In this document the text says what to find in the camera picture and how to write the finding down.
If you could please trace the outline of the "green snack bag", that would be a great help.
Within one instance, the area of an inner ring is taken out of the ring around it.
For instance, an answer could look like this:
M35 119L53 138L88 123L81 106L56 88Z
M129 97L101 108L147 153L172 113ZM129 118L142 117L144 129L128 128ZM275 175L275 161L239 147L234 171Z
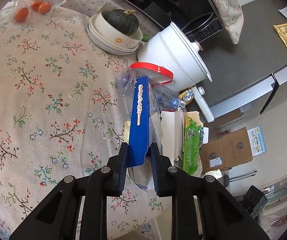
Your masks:
M192 118L186 117L182 168L190 176L200 177L202 173L200 148L203 137L203 127L198 126Z

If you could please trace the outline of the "blue milk carton box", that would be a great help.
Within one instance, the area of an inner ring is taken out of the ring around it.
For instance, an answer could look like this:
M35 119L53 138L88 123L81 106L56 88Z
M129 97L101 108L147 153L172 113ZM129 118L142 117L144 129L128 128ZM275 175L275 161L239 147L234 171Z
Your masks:
M127 160L131 180L140 189L153 188L149 147L156 143L161 150L161 111L151 107L147 93L139 91L139 100L133 98Z

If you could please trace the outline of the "cardboard box on floor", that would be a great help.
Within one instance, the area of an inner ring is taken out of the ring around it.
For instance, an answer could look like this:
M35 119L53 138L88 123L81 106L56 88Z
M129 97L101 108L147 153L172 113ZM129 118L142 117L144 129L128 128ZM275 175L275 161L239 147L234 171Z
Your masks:
M203 144L200 150L203 173L226 171L253 160L246 128L239 129L219 139Z

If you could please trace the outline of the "clear plastic bottle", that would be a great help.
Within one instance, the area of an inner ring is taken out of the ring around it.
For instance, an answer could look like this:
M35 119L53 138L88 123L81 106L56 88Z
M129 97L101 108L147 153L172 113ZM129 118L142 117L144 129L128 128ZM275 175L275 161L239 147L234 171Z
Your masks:
M139 100L139 91L143 90L147 93L151 107L155 106L160 111L181 111L185 104L180 100L178 93L167 87L168 84L162 85L153 81L131 67L125 68L116 77L118 91L135 98L135 101Z

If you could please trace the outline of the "yellow foil snack bag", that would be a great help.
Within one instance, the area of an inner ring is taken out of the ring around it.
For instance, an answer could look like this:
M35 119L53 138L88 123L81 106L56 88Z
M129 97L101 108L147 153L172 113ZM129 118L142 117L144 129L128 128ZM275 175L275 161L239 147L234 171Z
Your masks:
M185 105L187 105L194 99L194 92L192 89L188 89L188 90L182 92L179 95L179 98Z

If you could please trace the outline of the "red rimmed clear lid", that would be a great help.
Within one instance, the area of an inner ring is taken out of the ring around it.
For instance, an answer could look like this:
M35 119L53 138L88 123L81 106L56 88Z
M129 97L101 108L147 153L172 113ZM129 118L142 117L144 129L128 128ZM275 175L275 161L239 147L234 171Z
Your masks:
M173 81L173 73L161 66L147 62L136 62L131 64L131 69L148 76L153 81L166 85Z

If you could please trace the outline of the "grey refrigerator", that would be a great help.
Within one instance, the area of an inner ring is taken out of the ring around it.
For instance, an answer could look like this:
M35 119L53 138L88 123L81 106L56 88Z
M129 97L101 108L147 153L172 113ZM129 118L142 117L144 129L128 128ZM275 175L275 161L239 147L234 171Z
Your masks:
M225 30L201 43L200 52L212 81L203 81L204 99L215 118L259 98L263 112L278 87L287 82L287 49L274 26L286 23L284 0L255 0L242 6L244 24L239 42Z

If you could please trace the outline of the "white electric cooking pot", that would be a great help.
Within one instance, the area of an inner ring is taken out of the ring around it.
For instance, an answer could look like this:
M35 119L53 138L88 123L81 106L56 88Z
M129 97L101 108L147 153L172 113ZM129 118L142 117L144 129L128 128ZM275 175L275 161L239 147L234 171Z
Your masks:
M192 89L194 99L207 122L214 116L203 98L204 89L197 84L203 80L212 81L211 74L199 55L202 50L198 42L190 42L179 27L171 22L158 32L138 52L138 61L152 63L173 73L173 81L167 87L174 92Z

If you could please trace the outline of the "stacked white bowls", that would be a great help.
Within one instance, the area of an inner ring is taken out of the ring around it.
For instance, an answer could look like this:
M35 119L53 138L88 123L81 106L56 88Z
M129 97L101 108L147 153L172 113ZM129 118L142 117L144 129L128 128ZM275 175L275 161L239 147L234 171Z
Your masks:
M135 52L143 39L140 28L127 36L110 25L101 13L93 15L87 26L90 40L103 51L113 55L129 55Z

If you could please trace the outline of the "dark green pumpkin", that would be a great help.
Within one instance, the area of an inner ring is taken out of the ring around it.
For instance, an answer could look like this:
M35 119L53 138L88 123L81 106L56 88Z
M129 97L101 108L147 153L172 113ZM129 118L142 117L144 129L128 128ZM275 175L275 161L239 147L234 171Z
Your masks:
M139 20L135 16L135 10L132 9L112 9L103 10L102 17L115 29L121 33L130 36L135 33L139 27Z

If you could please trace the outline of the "white microwave oven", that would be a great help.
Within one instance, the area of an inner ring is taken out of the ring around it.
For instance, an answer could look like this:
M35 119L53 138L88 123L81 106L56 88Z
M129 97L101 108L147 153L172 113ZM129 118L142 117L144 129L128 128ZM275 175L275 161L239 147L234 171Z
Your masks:
M212 0L124 1L163 29L175 23L191 42L202 42L223 29Z

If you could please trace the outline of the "floral cloth cover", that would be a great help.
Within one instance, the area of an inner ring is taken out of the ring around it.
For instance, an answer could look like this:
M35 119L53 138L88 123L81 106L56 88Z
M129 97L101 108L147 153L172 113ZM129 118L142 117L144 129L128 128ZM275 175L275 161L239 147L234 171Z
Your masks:
M233 44L240 39L244 15L238 0L212 0Z

